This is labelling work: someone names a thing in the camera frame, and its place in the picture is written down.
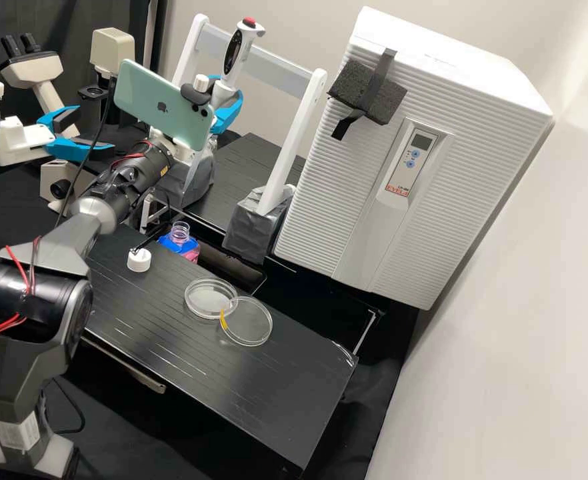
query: petri dish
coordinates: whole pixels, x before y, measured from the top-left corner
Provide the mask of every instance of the petri dish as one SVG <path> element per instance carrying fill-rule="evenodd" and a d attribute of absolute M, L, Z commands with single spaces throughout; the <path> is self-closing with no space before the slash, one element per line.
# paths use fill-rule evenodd
<path fill-rule="evenodd" d="M 236 308 L 232 299 L 238 295 L 236 289 L 225 280 L 202 278 L 194 280 L 185 289 L 188 308 L 204 319 L 218 320 L 221 310 L 225 316 Z"/>
<path fill-rule="evenodd" d="M 272 315 L 265 306 L 252 297 L 236 297 L 231 300 L 233 310 L 219 322 L 225 334 L 245 347 L 264 344 L 272 333 Z"/>

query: black strap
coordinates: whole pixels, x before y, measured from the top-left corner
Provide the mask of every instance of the black strap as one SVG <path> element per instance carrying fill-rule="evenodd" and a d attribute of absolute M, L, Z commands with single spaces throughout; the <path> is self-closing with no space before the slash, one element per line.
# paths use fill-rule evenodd
<path fill-rule="evenodd" d="M 372 78 L 370 78 L 369 83 L 367 84 L 365 93 L 359 99 L 357 107 L 352 110 L 348 116 L 338 122 L 336 128 L 334 128 L 334 132 L 332 132 L 332 138 L 335 138 L 336 140 L 343 140 L 343 136 L 345 136 L 349 126 L 367 113 L 370 106 L 372 105 L 372 102 L 374 102 L 374 98 L 376 98 L 376 94 L 379 92 L 383 81 L 385 80 L 385 76 L 387 75 L 387 71 L 389 70 L 389 66 L 392 64 L 395 55 L 396 50 L 389 48 L 385 49 L 381 55 L 381 58 L 379 59 L 378 65 L 376 65 L 376 69 L 374 70 L 374 74 L 372 74 Z"/>

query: blue clamp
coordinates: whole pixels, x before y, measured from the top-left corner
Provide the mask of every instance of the blue clamp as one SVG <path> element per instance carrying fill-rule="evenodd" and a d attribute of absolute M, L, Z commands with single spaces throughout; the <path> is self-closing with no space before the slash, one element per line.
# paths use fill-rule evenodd
<path fill-rule="evenodd" d="M 72 105 L 70 107 L 63 107 L 58 110 L 54 110 L 50 113 L 46 113 L 44 116 L 36 120 L 36 123 L 45 125 L 50 132 L 52 132 L 56 138 L 53 142 L 50 142 L 43 146 L 48 154 L 52 155 L 61 160 L 68 160 L 74 163 L 80 163 L 85 158 L 87 151 L 91 146 L 91 142 L 76 142 L 72 139 L 66 139 L 60 136 L 60 130 L 62 127 L 58 121 L 61 117 L 66 117 L 72 112 L 79 108 L 78 105 Z M 114 145 L 111 143 L 97 142 L 94 146 L 94 152 L 98 156 L 112 157 L 114 156 Z"/>
<path fill-rule="evenodd" d="M 209 78 L 212 80 L 218 80 L 221 76 L 210 75 Z M 241 106 L 243 106 L 243 92 L 237 90 L 236 93 L 236 102 L 232 103 L 229 107 L 220 107 L 216 110 L 216 123 L 209 130 L 213 135 L 222 134 L 229 128 L 236 117 L 238 117 L 239 112 L 241 111 Z"/>

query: black backdrop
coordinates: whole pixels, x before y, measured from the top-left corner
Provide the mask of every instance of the black backdrop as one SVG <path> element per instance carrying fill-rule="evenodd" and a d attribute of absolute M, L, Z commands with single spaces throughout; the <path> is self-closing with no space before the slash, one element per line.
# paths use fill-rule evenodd
<path fill-rule="evenodd" d="M 7 55 L 1 37 L 31 32 L 45 50 L 58 52 L 63 73 L 53 83 L 66 105 L 80 103 L 77 90 L 94 83 L 89 63 L 92 31 L 115 27 L 134 36 L 136 60 L 142 61 L 149 0 L 0 0 L 0 63 Z M 5 86 L 1 116 L 17 115 L 24 125 L 43 114 L 31 89 Z M 98 115 L 96 105 L 83 105 L 81 132 L 88 130 Z"/>

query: display screen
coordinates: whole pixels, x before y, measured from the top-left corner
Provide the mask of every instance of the display screen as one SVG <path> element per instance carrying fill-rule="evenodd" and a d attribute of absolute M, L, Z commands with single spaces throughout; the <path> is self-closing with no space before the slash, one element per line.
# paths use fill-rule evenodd
<path fill-rule="evenodd" d="M 414 140 L 412 140 L 412 147 L 420 148 L 421 150 L 428 150 L 431 144 L 431 138 L 424 137 L 418 133 L 414 135 Z"/>

